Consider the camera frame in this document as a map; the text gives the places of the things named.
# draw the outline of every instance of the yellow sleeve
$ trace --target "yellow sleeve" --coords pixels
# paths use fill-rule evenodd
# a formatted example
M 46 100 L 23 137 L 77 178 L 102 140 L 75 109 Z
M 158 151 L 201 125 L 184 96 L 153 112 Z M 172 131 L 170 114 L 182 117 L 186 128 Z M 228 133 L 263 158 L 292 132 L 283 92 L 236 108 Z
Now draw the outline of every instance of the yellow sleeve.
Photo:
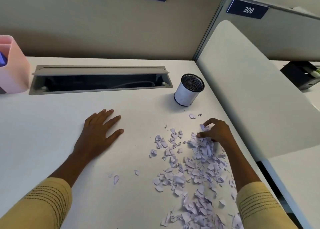
M 1 229 L 59 229 L 71 207 L 69 184 L 61 178 L 46 178 L 1 219 Z
M 263 182 L 241 188 L 237 207 L 245 229 L 297 229 Z

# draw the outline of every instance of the white cylindrical cup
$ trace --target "white cylindrical cup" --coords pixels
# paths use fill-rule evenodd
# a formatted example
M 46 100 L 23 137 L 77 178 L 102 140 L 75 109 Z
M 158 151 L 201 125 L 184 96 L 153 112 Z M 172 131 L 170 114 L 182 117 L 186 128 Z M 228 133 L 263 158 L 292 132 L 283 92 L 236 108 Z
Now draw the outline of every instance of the white cylindrical cup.
M 176 93 L 174 93 L 174 100 L 181 106 L 190 106 L 204 87 L 204 82 L 198 76 L 184 74 Z

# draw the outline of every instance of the number 307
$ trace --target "number 307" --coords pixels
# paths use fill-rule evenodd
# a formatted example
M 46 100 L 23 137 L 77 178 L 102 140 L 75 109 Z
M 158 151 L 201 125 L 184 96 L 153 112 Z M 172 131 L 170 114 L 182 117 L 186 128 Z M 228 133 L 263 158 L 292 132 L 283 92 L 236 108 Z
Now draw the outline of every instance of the number 307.
M 243 12 L 251 14 L 254 11 L 254 8 L 246 7 Z

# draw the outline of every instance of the black desk organizer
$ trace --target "black desk organizer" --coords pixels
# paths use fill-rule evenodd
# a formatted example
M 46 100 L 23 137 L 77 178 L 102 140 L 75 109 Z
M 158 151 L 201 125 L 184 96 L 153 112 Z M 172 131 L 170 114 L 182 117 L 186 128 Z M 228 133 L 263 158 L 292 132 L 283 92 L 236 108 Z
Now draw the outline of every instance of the black desk organizer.
M 300 90 L 308 89 L 320 82 L 310 73 L 317 68 L 308 61 L 291 61 L 280 71 Z

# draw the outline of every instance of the person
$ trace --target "person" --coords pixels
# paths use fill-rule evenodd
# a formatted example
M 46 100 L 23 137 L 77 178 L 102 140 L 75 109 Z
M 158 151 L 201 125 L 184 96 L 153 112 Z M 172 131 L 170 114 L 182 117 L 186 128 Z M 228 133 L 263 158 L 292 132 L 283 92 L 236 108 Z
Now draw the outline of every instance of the person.
M 1 219 L 1 229 L 58 229 L 71 207 L 71 187 L 86 165 L 102 154 L 124 132 L 115 131 L 106 138 L 106 132 L 120 120 L 114 117 L 103 124 L 114 110 L 103 109 L 86 119 L 73 152 L 48 178 L 43 180 Z M 296 229 L 270 191 L 261 182 L 239 149 L 229 126 L 211 118 L 203 125 L 214 126 L 198 137 L 210 137 L 219 142 L 229 158 L 238 190 L 237 207 L 245 229 Z

